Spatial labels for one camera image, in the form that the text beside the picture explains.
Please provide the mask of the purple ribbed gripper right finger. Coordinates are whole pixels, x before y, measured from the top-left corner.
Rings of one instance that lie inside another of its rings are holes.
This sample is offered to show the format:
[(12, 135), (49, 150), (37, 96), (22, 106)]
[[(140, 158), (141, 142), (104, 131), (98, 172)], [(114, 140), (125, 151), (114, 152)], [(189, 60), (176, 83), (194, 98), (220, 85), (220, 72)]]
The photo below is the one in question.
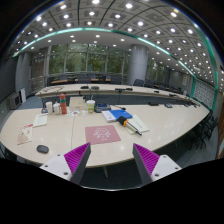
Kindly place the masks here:
[(168, 155), (159, 156), (136, 143), (133, 144), (132, 153), (143, 185), (147, 185), (181, 170), (181, 167)]

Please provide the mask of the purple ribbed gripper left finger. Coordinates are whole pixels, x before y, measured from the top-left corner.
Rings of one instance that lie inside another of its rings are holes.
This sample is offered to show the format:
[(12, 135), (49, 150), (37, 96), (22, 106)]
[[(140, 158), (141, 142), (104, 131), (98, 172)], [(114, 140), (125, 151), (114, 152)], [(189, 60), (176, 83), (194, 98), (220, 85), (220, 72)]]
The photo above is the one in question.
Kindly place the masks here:
[(58, 154), (41, 166), (41, 169), (72, 183), (79, 184), (89, 156), (91, 144), (81, 145), (66, 154)]

